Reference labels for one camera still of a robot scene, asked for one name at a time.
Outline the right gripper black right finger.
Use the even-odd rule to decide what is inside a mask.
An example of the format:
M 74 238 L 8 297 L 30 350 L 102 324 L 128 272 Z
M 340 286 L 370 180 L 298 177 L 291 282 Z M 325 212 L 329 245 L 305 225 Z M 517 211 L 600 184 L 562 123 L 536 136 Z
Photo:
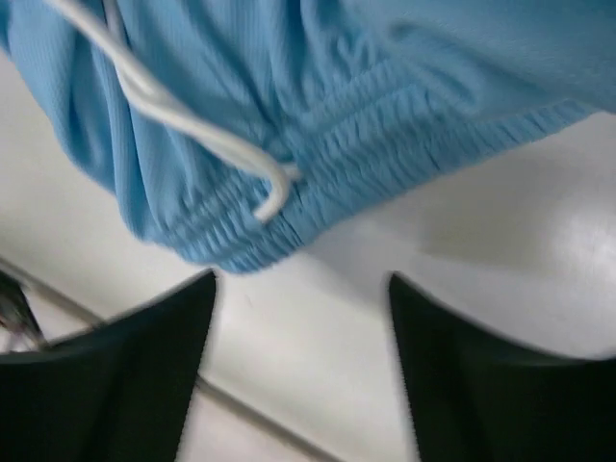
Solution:
M 422 461 L 614 460 L 614 357 L 508 340 L 398 273 L 388 298 Z

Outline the light blue shorts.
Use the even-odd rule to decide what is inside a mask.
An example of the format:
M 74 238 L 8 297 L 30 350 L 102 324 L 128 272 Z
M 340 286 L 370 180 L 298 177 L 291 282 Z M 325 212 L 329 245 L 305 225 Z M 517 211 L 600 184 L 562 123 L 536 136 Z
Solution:
M 615 109 L 611 1 L 5 1 L 1 46 L 138 239 L 235 273 Z

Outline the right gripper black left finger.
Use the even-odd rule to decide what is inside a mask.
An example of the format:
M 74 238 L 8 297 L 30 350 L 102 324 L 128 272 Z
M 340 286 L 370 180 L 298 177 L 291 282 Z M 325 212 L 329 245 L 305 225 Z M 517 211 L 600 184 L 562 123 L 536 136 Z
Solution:
M 147 306 L 47 341 L 1 278 L 1 325 L 33 347 L 1 356 L 5 461 L 172 461 L 217 293 L 206 271 Z

